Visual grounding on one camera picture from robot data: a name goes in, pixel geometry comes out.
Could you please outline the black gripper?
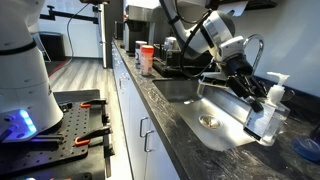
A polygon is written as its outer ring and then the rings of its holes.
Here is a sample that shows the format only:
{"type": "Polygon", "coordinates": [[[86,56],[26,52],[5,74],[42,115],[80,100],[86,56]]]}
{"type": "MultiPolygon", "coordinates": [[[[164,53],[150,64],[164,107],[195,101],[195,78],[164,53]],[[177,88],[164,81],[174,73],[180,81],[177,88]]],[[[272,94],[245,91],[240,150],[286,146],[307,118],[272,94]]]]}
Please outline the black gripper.
{"type": "Polygon", "coordinates": [[[224,75],[229,77],[229,87],[239,97],[243,98],[254,112],[263,110],[263,106],[255,97],[265,98],[267,96],[266,88],[261,81],[258,81],[252,75],[253,67],[247,61],[244,54],[236,54],[226,59],[222,67],[224,75]],[[245,86],[234,75],[244,75],[245,86]]]}

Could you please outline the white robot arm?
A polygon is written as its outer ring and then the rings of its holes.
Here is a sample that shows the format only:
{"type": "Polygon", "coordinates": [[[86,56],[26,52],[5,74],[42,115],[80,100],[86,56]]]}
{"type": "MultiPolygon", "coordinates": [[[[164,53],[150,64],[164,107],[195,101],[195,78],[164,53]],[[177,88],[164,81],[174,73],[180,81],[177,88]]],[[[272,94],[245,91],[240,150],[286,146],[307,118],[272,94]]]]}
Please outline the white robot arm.
{"type": "MultiPolygon", "coordinates": [[[[63,117],[50,83],[43,55],[29,28],[40,17],[45,0],[0,0],[0,136],[3,143],[23,142],[55,126],[63,117]]],[[[174,0],[159,0],[186,58],[208,51],[218,70],[206,78],[222,80],[254,111],[266,96],[253,77],[244,54],[245,41],[235,34],[229,15],[211,11],[186,30],[174,0]]]]}

